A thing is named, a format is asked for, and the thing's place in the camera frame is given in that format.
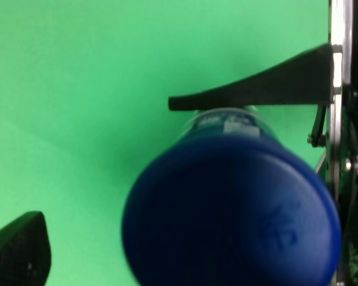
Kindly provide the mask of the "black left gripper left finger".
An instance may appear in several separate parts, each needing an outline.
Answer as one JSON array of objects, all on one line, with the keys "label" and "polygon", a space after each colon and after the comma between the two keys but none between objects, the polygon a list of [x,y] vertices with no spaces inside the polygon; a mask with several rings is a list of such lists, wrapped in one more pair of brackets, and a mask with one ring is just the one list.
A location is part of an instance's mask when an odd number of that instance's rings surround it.
[{"label": "black left gripper left finger", "polygon": [[51,246],[42,212],[26,212],[0,229],[0,286],[43,286],[50,269]]}]

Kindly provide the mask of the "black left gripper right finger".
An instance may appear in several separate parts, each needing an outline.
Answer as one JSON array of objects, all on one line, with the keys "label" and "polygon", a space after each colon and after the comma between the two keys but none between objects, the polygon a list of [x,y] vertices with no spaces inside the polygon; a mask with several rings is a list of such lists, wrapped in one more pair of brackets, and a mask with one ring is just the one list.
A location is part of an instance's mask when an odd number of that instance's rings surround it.
[{"label": "black left gripper right finger", "polygon": [[191,95],[169,97],[171,111],[247,105],[327,105],[332,101],[333,47],[326,43],[253,76]]}]

